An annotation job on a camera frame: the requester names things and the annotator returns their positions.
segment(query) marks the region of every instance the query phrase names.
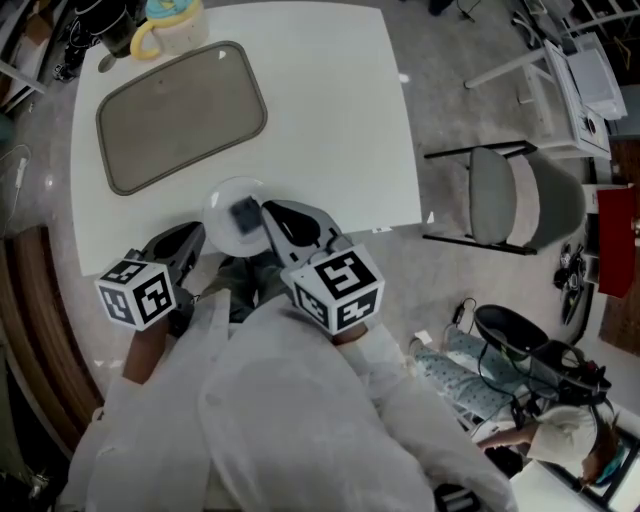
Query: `metal chair leg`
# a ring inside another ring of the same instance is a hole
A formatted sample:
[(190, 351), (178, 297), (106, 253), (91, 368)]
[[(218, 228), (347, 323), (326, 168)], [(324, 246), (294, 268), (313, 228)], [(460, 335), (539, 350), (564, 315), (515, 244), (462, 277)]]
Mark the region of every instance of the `metal chair leg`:
[(465, 153), (471, 153), (475, 148), (487, 148), (487, 149), (510, 149), (510, 148), (519, 148), (510, 153), (506, 153), (504, 155), (505, 158), (509, 159), (518, 155), (528, 155), (529, 153), (533, 153), (537, 151), (537, 147), (531, 144), (526, 140), (514, 140), (511, 142), (497, 142), (494, 144), (480, 144), (478, 146), (468, 146), (466, 148), (460, 149), (451, 149), (449, 151), (439, 151), (437, 153), (427, 153), (424, 155), (425, 160), (430, 160), (432, 158), (441, 158), (444, 156), (453, 156), (453, 155), (462, 155)]
[(532, 249), (531, 247), (521, 247), (519, 245), (511, 245), (506, 242), (501, 244), (491, 244), (491, 245), (483, 245), (478, 242), (471, 242), (469, 240), (462, 240), (460, 238), (449, 238), (446, 236), (436, 236), (436, 235), (422, 235), (424, 240), (435, 240), (437, 242), (446, 242), (450, 244), (456, 245), (466, 245), (467, 247), (477, 247), (478, 249), (487, 249), (489, 251), (498, 251), (498, 252), (506, 252), (510, 254), (518, 254), (520, 256), (531, 256), (534, 254), (538, 254), (538, 251)]

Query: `chair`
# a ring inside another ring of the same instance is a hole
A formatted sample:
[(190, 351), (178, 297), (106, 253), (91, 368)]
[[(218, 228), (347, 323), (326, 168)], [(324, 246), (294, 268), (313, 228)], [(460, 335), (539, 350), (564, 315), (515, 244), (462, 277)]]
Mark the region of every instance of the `chair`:
[[(496, 150), (510, 151), (504, 155)], [(466, 239), (423, 235), (437, 240), (522, 256), (537, 254), (557, 240), (571, 235), (585, 216), (585, 198), (580, 182), (537, 152), (527, 141), (475, 146), (425, 155), (425, 159), (469, 153), (469, 216), (471, 235)], [(524, 246), (507, 243), (516, 218), (516, 184), (509, 159), (524, 156), (533, 170), (540, 214), (538, 226)]]

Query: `chair backrest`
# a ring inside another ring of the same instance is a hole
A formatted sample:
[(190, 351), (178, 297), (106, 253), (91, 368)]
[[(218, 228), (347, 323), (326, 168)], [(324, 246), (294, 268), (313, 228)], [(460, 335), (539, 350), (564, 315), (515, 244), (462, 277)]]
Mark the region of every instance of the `chair backrest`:
[(538, 186), (538, 228), (526, 247), (540, 250), (571, 235), (584, 220), (586, 206), (580, 182), (539, 152), (526, 155)]

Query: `beige tray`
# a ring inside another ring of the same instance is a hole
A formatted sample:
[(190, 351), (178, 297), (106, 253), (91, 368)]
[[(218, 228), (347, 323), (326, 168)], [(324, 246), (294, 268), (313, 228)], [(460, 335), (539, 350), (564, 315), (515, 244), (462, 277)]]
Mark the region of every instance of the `beige tray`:
[(107, 180), (129, 195), (258, 135), (267, 109), (244, 49), (223, 41), (132, 80), (98, 107)]

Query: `gray floor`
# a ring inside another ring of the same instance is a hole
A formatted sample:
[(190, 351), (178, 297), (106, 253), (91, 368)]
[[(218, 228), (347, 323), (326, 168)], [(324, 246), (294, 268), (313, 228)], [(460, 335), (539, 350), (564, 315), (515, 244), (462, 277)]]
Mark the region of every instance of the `gray floor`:
[[(208, 6), (227, 3), (234, 2), (205, 1)], [(509, 23), (507, 4), (482, 2), (474, 10), (476, 23), (471, 23), (461, 21), (454, 7), (434, 18), (424, 1), (353, 3), (382, 9), (398, 70), (409, 77), (403, 88), (425, 219), (424, 226), (354, 236), (366, 244), (387, 280), (381, 319), (403, 346), (414, 332), (423, 329), (437, 341), (457, 303), (473, 296), (479, 304), (509, 306), (549, 335), (567, 338), (575, 325), (561, 326), (561, 295), (551, 283), (558, 246), (535, 257), (519, 257), (420, 238), (426, 229), (467, 231), (464, 167), (459, 160), (427, 163), (423, 153), (521, 139), (535, 132), (530, 105), (519, 106), (516, 100), (522, 80), (517, 73), (472, 91), (462, 87), (463, 79), (527, 51)], [(110, 376), (122, 365), (131, 333), (107, 322), (93, 280), (80, 275), (69, 188), (70, 133), (77, 85), (77, 81), (67, 85), (53, 82), (49, 94), (33, 96), (32, 111), (23, 108), (17, 118), (14, 143), (28, 144), (33, 158), (7, 232), (17, 233), (34, 224), (49, 226), (67, 313), (90, 370), (105, 391)], [(18, 153), (1, 164), (3, 224), (13, 203)], [(515, 167), (521, 197), (516, 231), (520, 241), (526, 241), (533, 227), (530, 219), (536, 218), (537, 197), (526, 164), (515, 162)], [(583, 162), (571, 161), (566, 167), (583, 178)], [(435, 222), (427, 225), (431, 212)], [(204, 288), (219, 260), (216, 256), (201, 259), (189, 278), (194, 291)]]

